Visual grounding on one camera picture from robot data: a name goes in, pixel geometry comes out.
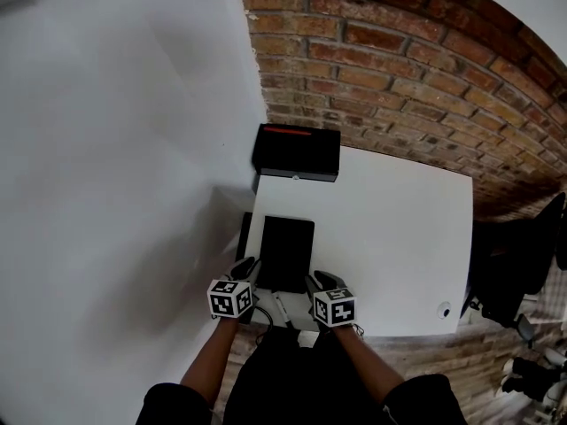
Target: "white cube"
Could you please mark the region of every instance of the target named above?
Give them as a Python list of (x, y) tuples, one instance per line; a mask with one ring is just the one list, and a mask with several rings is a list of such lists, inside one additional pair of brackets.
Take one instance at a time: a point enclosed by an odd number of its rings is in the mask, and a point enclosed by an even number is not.
[(213, 280), (206, 292), (211, 314), (238, 318), (252, 307), (252, 288), (249, 282)]
[(356, 296), (348, 288), (313, 295), (314, 317), (329, 328), (356, 321)]

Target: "white table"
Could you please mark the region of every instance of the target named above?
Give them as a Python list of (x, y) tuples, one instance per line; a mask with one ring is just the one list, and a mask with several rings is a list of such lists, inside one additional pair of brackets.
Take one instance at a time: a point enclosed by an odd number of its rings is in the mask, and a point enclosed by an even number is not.
[[(264, 217), (315, 222), (310, 273), (341, 276), (369, 336), (455, 332), (470, 258), (472, 180), (440, 168), (341, 147), (335, 182), (262, 176), (246, 256), (260, 255)], [(283, 326), (276, 301), (258, 306)], [(317, 330), (306, 295), (280, 293), (295, 328)], [(439, 317), (439, 307), (451, 312)], [(268, 322), (256, 311), (252, 318)]]

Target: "black tablet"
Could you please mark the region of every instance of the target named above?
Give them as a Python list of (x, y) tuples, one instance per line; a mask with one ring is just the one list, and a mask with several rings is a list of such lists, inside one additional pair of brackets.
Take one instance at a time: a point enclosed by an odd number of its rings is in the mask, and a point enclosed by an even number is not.
[(311, 220), (266, 216), (256, 286), (305, 293), (314, 231), (315, 223)]

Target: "hand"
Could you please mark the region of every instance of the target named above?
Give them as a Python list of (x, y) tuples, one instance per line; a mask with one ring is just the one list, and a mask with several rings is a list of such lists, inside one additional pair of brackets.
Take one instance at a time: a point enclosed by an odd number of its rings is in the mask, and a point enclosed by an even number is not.
[(254, 308), (258, 303), (258, 298), (254, 295), (254, 291), (256, 291), (256, 280), (258, 279), (260, 268), (261, 261), (259, 259), (257, 260), (254, 257), (247, 257), (245, 259), (240, 259), (233, 264), (224, 275), (234, 282), (250, 283), (250, 288), (252, 289), (252, 307), (240, 316), (240, 322), (242, 324), (250, 324)]
[(317, 280), (321, 284), (321, 287), (317, 284), (313, 277), (311, 277), (310, 275), (306, 276), (305, 282), (307, 284), (307, 294), (309, 296), (309, 299), (311, 300), (311, 308), (309, 309), (309, 314), (313, 316), (313, 319), (317, 323), (317, 326), (319, 327), (319, 330), (321, 332), (328, 332), (330, 329), (315, 318), (313, 294), (319, 291), (331, 291), (338, 288), (346, 288), (345, 281), (334, 274), (324, 271), (315, 271), (313, 272), (313, 274), (315, 276), (315, 280)]

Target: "floor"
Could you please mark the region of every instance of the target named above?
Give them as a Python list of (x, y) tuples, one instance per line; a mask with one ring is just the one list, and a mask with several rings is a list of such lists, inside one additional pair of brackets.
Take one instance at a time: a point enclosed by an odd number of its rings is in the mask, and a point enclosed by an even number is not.
[[(265, 329), (257, 325), (243, 326), (239, 330), (215, 406), (220, 416), (240, 367), (256, 346), (256, 336)], [(310, 346), (316, 336), (316, 333), (302, 332), (299, 341), (302, 346)], [(540, 345), (555, 346), (560, 338), (563, 338), (560, 324), (537, 327), (536, 341)], [(506, 360), (514, 356), (540, 360), (540, 354), (529, 350), (515, 330), (502, 328), (489, 320), (464, 317), (457, 332), (449, 336), (365, 336), (365, 341), (406, 378), (431, 373), (446, 375), (469, 425), (518, 424), (526, 415), (532, 415), (531, 401), (522, 394), (496, 395)]]

